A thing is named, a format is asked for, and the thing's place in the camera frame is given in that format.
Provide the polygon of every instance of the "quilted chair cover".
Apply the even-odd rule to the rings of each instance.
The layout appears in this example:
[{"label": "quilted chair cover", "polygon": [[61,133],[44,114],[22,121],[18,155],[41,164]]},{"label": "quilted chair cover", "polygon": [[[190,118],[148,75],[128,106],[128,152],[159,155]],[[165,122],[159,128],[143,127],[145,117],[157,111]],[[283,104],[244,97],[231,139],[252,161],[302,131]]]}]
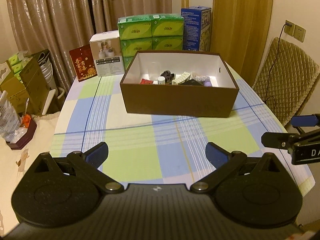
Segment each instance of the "quilted chair cover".
[{"label": "quilted chair cover", "polygon": [[[269,70],[276,58],[279,38],[270,44],[268,55],[253,90],[265,100]],[[278,59],[271,70],[267,106],[285,126],[299,114],[308,101],[318,80],[320,67],[297,45],[280,40]]]}]

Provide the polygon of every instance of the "power outlet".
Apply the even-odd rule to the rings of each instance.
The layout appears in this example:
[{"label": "power outlet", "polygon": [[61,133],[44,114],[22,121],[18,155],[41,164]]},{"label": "power outlet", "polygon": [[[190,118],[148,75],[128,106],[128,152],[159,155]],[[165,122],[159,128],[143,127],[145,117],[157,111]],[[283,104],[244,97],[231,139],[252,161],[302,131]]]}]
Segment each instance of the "power outlet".
[{"label": "power outlet", "polygon": [[304,41],[304,36],[306,35],[306,30],[302,28],[299,25],[296,25],[293,33],[293,37],[296,38],[298,41],[303,42]]},{"label": "power outlet", "polygon": [[290,27],[290,26],[286,25],[286,26],[284,27],[284,33],[286,33],[286,34],[288,34],[288,35],[290,35],[290,36],[293,36],[295,24],[292,23],[292,22],[289,22],[289,21],[287,21],[287,20],[285,21],[285,23],[290,23],[292,26]]}]

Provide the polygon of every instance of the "plaid tablecloth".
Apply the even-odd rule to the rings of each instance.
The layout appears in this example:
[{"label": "plaid tablecloth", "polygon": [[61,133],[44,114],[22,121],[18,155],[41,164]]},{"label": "plaid tablecloth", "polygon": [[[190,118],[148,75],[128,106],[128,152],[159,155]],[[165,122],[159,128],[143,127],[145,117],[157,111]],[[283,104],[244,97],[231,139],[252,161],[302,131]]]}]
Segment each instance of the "plaid tablecloth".
[{"label": "plaid tablecloth", "polygon": [[266,131],[284,127],[249,85],[230,68],[240,88],[229,118],[128,114],[119,82],[122,76],[75,80],[61,111],[51,147],[53,157],[86,151],[101,141],[109,157],[99,170],[126,187],[134,183],[185,183],[215,170],[205,157],[212,141],[249,156],[273,152],[305,195],[315,184],[307,165],[291,165],[287,151],[265,148]]}]

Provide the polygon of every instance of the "maroon tray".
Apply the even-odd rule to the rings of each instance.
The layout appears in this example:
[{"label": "maroon tray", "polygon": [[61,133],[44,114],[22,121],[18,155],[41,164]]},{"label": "maroon tray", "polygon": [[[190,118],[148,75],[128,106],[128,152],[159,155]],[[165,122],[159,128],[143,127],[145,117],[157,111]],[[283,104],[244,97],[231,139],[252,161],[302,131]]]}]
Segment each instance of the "maroon tray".
[{"label": "maroon tray", "polygon": [[37,128],[37,124],[31,118],[27,132],[16,143],[8,143],[7,142],[7,145],[12,150],[21,150],[23,147],[25,147],[27,145],[28,142],[31,141],[31,139],[33,138],[33,135],[35,134],[36,128]]}]

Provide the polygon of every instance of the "metal bolt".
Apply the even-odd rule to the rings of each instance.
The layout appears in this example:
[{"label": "metal bolt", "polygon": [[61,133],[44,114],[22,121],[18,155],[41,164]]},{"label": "metal bolt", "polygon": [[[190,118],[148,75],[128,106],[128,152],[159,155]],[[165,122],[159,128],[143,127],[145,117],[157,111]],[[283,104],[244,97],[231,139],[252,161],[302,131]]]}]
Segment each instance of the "metal bolt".
[{"label": "metal bolt", "polygon": [[108,190],[118,190],[121,188],[121,184],[117,182],[109,182],[106,184],[106,189]]},{"label": "metal bolt", "polygon": [[209,188],[209,185],[208,183],[206,182],[196,182],[195,184],[192,185],[192,187],[195,189],[195,190],[198,190],[198,191],[202,191],[202,190],[206,190]]}]

